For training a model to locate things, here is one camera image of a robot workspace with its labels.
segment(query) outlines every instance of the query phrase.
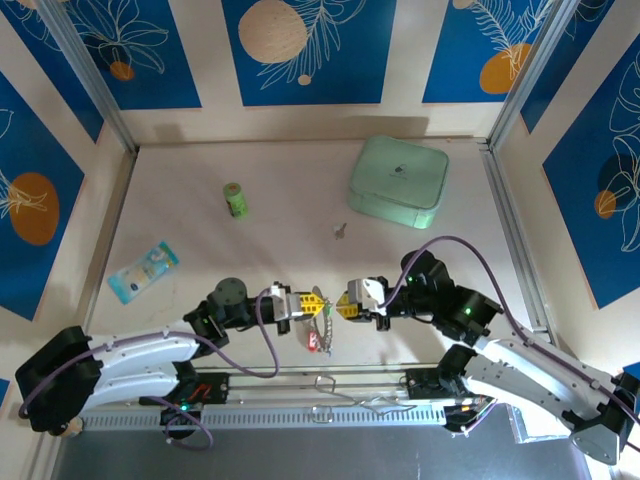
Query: cable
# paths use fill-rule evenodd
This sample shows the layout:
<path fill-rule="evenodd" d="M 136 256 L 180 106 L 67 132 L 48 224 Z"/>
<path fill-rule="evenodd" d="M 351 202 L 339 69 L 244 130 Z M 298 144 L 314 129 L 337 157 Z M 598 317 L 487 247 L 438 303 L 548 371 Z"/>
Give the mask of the cable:
<path fill-rule="evenodd" d="M 271 356 L 273 358 L 273 362 L 274 362 L 274 369 L 273 372 L 271 373 L 261 373 L 261 372 L 254 372 L 253 370 L 250 370 L 246 367 L 243 367 L 241 365 L 239 365 L 238 363 L 234 362 L 233 360 L 231 360 L 231 358 L 229 358 L 226 354 L 222 353 L 222 351 L 220 350 L 220 348 L 218 348 L 211 340 L 209 340 L 208 338 L 202 337 L 200 335 L 196 335 L 194 333 L 188 333 L 188 332 L 173 332 L 170 331 L 168 333 L 164 333 L 164 332 L 158 332 L 158 333 L 147 333 L 144 335 L 137 335 L 135 337 L 130 337 L 130 338 L 124 338 L 122 340 L 116 340 L 114 341 L 111 345 L 109 344 L 103 344 L 100 345 L 98 347 L 92 348 L 91 350 L 87 350 L 86 352 L 83 352 L 79 355 L 76 355 L 75 357 L 73 357 L 70 360 L 67 360 L 65 363 L 63 363 L 62 365 L 60 365 L 58 368 L 56 368 L 53 372 L 51 372 L 49 375 L 47 375 L 38 385 L 36 385 L 36 387 L 31 391 L 31 393 L 29 395 L 27 395 L 27 398 L 24 399 L 24 403 L 22 405 L 20 405 L 20 408 L 18 409 L 18 416 L 22 419 L 28 419 L 29 418 L 29 414 L 27 412 L 27 408 L 28 406 L 35 400 L 35 398 L 40 395 L 42 393 L 42 391 L 47 388 L 49 386 L 49 384 L 56 378 L 58 377 L 58 375 L 60 375 L 62 372 L 64 372 L 65 370 L 67 370 L 68 368 L 70 368 L 71 366 L 75 365 L 76 363 L 84 360 L 85 358 L 91 357 L 93 355 L 97 355 L 100 354 L 102 352 L 106 352 L 109 350 L 112 350 L 114 348 L 120 348 L 126 345 L 130 345 L 133 343 L 138 343 L 141 341 L 146 341 L 146 340 L 157 340 L 159 338 L 162 339 L 166 339 L 166 338 L 188 338 L 191 340 L 196 340 L 199 343 L 202 343 L 204 345 L 206 345 L 207 347 L 209 347 L 211 349 L 211 351 L 216 352 L 218 355 L 220 355 L 220 357 L 227 362 L 229 365 L 231 365 L 233 368 L 241 371 L 242 373 L 245 373 L 247 375 L 251 375 L 254 377 L 258 377 L 258 378 L 273 378 L 276 375 L 278 375 L 278 373 L 280 372 L 280 359 L 278 358 L 278 354 L 276 353 L 275 347 L 273 346 L 273 343 L 271 342 L 271 339 L 269 338 L 269 334 L 267 332 L 267 329 L 265 328 L 264 325 L 264 321 L 262 320 L 262 312 L 260 311 L 260 307 L 262 304 L 262 300 L 263 298 L 269 293 L 270 289 L 264 289 L 262 292 L 260 292 L 260 294 L 258 295 L 258 297 L 256 298 L 256 308 L 255 308 L 255 312 L 256 312 L 256 319 L 258 321 L 258 326 L 260 327 L 260 330 L 262 331 L 262 336 L 265 339 L 265 342 L 267 344 L 267 347 L 269 348 L 269 352 L 271 353 Z M 166 400 L 160 398 L 160 397 L 149 397 L 152 400 L 156 401 L 157 403 L 160 403 L 164 406 L 167 406 L 168 408 L 171 408 L 173 410 L 175 410 L 176 412 L 178 412 L 180 415 L 182 415 L 183 417 L 185 417 L 186 419 L 188 419 L 189 421 L 193 422 L 195 425 L 197 425 L 200 429 L 202 429 L 203 432 L 205 432 L 205 434 L 207 435 L 207 438 L 209 438 L 209 445 L 206 447 L 192 447 L 189 445 L 185 445 L 181 442 L 175 442 L 172 441 L 170 443 L 175 444 L 178 447 L 181 448 L 186 448 L 186 449 L 190 449 L 190 450 L 206 450 L 209 449 L 213 446 L 213 436 L 211 435 L 211 432 L 209 432 L 207 430 L 207 428 L 200 422 L 198 421 L 193 415 L 191 415 L 188 412 L 185 412 L 183 410 L 181 410 L 180 408 L 176 407 L 175 405 L 171 404 L 170 402 L 167 402 Z M 168 435 L 168 427 L 169 425 L 166 426 L 165 428 L 165 434 Z"/>
<path fill-rule="evenodd" d="M 627 406 L 627 404 L 624 403 L 620 398 L 618 398 L 613 393 L 609 392 L 606 388 L 604 388 L 602 385 L 600 385 L 600 383 L 596 379 L 591 378 L 589 375 L 585 374 L 584 372 L 582 372 L 581 370 L 577 369 L 576 367 L 574 367 L 570 363 L 566 362 L 564 359 L 558 357 L 557 355 L 554 355 L 553 353 L 548 352 L 547 350 L 542 348 L 540 345 L 538 345 L 536 343 L 533 343 L 533 344 L 529 344 L 528 343 L 528 340 L 529 340 L 530 337 L 526 333 L 524 333 L 524 327 L 522 325 L 520 325 L 520 323 L 513 316 L 513 313 L 511 312 L 511 309 L 509 308 L 509 305 L 507 304 L 507 300 L 505 299 L 504 294 L 502 293 L 502 289 L 500 288 L 500 285 L 498 284 L 498 280 L 496 279 L 493 271 L 491 270 L 491 267 L 489 266 L 487 260 L 480 253 L 480 251 L 478 251 L 478 249 L 476 247 L 474 247 L 472 244 L 470 244 L 469 242 L 467 242 L 466 240 L 464 240 L 464 239 L 462 239 L 460 237 L 456 237 L 456 236 L 453 236 L 453 235 L 442 235 L 440 237 L 435 237 L 435 238 L 429 240 L 427 243 L 425 243 L 418 251 L 416 251 L 416 253 L 413 254 L 413 256 L 411 257 L 411 259 L 409 260 L 407 265 L 402 270 L 402 273 L 400 274 L 400 278 L 398 279 L 398 283 L 396 284 L 396 286 L 391 291 L 391 294 L 389 295 L 387 300 L 382 305 L 380 305 L 380 308 L 388 307 L 389 304 L 391 304 L 391 302 L 396 298 L 396 296 L 398 295 L 398 292 L 400 291 L 400 288 L 402 287 L 402 282 L 404 281 L 406 276 L 409 274 L 409 271 L 411 270 L 411 267 L 413 267 L 413 265 L 416 263 L 418 258 L 424 252 L 427 251 L 427 248 L 429 248 L 434 243 L 441 242 L 443 240 L 457 242 L 457 243 L 459 243 L 461 245 L 464 245 L 469 250 L 471 250 L 471 252 L 480 261 L 480 263 L 484 267 L 485 272 L 487 272 L 487 275 L 489 276 L 489 280 L 491 280 L 491 284 L 493 285 L 493 288 L 495 289 L 496 294 L 498 295 L 498 299 L 500 300 L 500 303 L 502 304 L 502 308 L 504 309 L 505 317 L 507 318 L 509 324 L 511 325 L 511 328 L 513 328 L 514 332 L 518 335 L 518 337 L 520 337 L 520 339 L 522 341 L 527 343 L 527 345 L 529 347 L 531 347 L 532 349 L 534 349 L 538 353 L 541 353 L 542 355 L 544 355 L 545 357 L 549 358 L 553 362 L 557 363 L 558 365 L 560 365 L 564 369 L 566 369 L 569 372 L 571 372 L 574 375 L 576 375 L 581 380 L 587 382 L 591 386 L 591 388 L 594 388 L 594 385 L 597 385 L 597 388 L 594 388 L 594 389 L 596 389 L 597 391 L 599 391 L 600 393 L 605 395 L 607 398 L 609 398 L 611 401 L 616 403 L 625 414 L 627 414 L 636 424 L 640 425 L 640 418 L 638 418 L 638 416 L 633 412 L 633 410 L 631 410 Z M 633 450 L 636 450 L 637 452 L 640 452 L 640 448 L 636 447 L 632 443 L 627 442 L 627 445 L 629 445 Z"/>
<path fill-rule="evenodd" d="M 416 322 L 425 323 L 427 325 L 431 325 L 433 323 L 433 320 L 424 320 L 422 318 L 416 317 L 415 315 L 411 315 L 410 318 L 413 318 Z"/>
<path fill-rule="evenodd" d="M 492 403 L 490 403 L 484 410 L 482 410 L 478 414 L 478 416 L 474 419 L 474 421 L 473 421 L 473 423 L 471 423 L 471 425 L 469 425 L 469 426 L 465 425 L 465 433 L 468 435 L 473 430 L 475 430 L 475 428 L 478 425 L 480 425 L 484 421 L 485 418 L 487 418 L 489 416 L 489 414 L 496 407 L 496 405 L 498 405 L 498 401 L 494 400 Z"/>
<path fill-rule="evenodd" d="M 186 412 L 184 410 L 181 410 L 180 407 L 178 407 L 177 405 L 174 405 L 171 402 L 166 401 L 164 398 L 161 397 L 147 397 L 151 400 L 153 400 L 156 403 L 159 403 L 160 405 L 163 405 L 167 408 L 170 408 L 171 410 L 176 411 L 178 414 L 182 415 L 184 418 L 186 418 L 187 420 L 189 420 L 190 422 L 192 422 L 194 425 L 196 425 L 200 430 L 202 430 L 202 432 L 207 436 L 207 445 L 187 445 L 186 443 L 182 443 L 174 438 L 171 438 L 169 436 L 169 427 L 171 425 L 173 425 L 175 423 L 175 421 L 178 419 L 178 417 L 174 417 L 171 420 L 169 420 L 167 422 L 167 424 L 164 427 L 164 435 L 167 439 L 167 443 L 169 445 L 175 445 L 178 448 L 182 448 L 184 450 L 192 450 L 192 451 L 204 451 L 204 450 L 209 450 L 210 448 L 213 448 L 213 435 L 211 434 L 211 432 L 209 431 L 209 429 L 207 427 L 204 426 L 204 424 L 198 420 L 196 417 L 194 417 L 193 415 L 191 415 L 189 412 Z"/>

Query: metal bracket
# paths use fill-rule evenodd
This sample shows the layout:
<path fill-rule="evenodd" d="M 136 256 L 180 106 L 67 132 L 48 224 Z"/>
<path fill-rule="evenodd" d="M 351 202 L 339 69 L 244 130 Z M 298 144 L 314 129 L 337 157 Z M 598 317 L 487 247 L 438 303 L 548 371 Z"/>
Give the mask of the metal bracket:
<path fill-rule="evenodd" d="M 199 414 L 205 427 L 216 430 L 256 430 L 269 428 L 336 428 L 336 427 L 391 427 L 409 425 L 444 425 L 447 423 L 441 405 L 418 405 L 409 411 L 394 410 L 380 416 L 362 407 L 333 406 L 310 412 L 309 407 L 288 408 L 234 408 L 205 407 Z M 121 408 L 90 410 L 82 413 L 85 432 L 161 430 L 157 408 Z M 172 435 L 193 425 L 171 424 Z"/>
<path fill-rule="evenodd" d="M 224 372 L 199 373 L 196 381 L 186 386 L 188 389 L 179 391 L 179 398 L 172 398 L 170 394 L 165 400 L 187 405 L 189 409 L 193 405 L 224 405 L 229 395 L 229 377 L 230 375 Z M 157 403 L 140 397 L 140 405 L 157 406 Z"/>
<path fill-rule="evenodd" d="M 181 408 L 187 410 L 196 419 L 200 420 L 205 405 L 224 405 L 229 393 L 228 373 L 203 373 L 198 376 L 192 393 L 183 400 Z M 160 412 L 160 425 L 168 427 L 191 426 L 193 422 L 180 415 L 173 409 L 167 408 Z M 175 439 L 185 438 L 190 431 L 171 432 L 169 435 Z"/>
<path fill-rule="evenodd" d="M 465 399 L 477 397 L 470 393 L 460 381 L 458 392 L 452 392 L 440 382 L 440 372 L 437 368 L 411 368 L 405 370 L 402 382 L 407 389 L 410 400 L 437 400 L 451 398 L 452 395 Z"/>

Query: box lid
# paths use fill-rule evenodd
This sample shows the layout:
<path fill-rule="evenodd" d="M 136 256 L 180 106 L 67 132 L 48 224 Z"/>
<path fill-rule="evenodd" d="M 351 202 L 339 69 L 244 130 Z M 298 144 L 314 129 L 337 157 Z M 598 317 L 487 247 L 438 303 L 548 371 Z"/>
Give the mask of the box lid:
<path fill-rule="evenodd" d="M 359 194 L 433 209 L 440 202 L 448 166 L 449 157 L 442 150 L 371 137 L 360 153 L 350 187 Z"/>

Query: beige circle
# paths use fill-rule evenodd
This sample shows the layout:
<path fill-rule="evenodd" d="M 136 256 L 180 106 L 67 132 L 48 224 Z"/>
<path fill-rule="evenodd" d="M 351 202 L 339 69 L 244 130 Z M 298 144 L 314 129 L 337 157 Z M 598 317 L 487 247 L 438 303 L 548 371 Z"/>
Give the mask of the beige circle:
<path fill-rule="evenodd" d="M 16 0 L 19 4 L 24 5 L 31 10 L 35 10 L 36 6 L 33 4 L 33 0 Z M 58 3 L 68 2 L 69 0 L 58 0 Z"/>
<path fill-rule="evenodd" d="M 293 7 L 281 0 L 260 0 L 238 25 L 240 43 L 261 63 L 281 63 L 295 58 L 307 44 L 307 28 Z"/>
<path fill-rule="evenodd" d="M 469 8 L 475 0 L 453 0 L 453 7 L 458 10 Z"/>

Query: red tag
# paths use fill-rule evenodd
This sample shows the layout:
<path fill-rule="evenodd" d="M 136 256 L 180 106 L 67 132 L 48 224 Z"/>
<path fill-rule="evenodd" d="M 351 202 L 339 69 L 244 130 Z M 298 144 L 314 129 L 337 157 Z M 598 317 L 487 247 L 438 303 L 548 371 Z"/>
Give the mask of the red tag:
<path fill-rule="evenodd" d="M 307 341 L 307 348 L 310 352 L 317 352 L 320 348 L 320 338 L 318 332 L 309 332 L 309 339 Z"/>

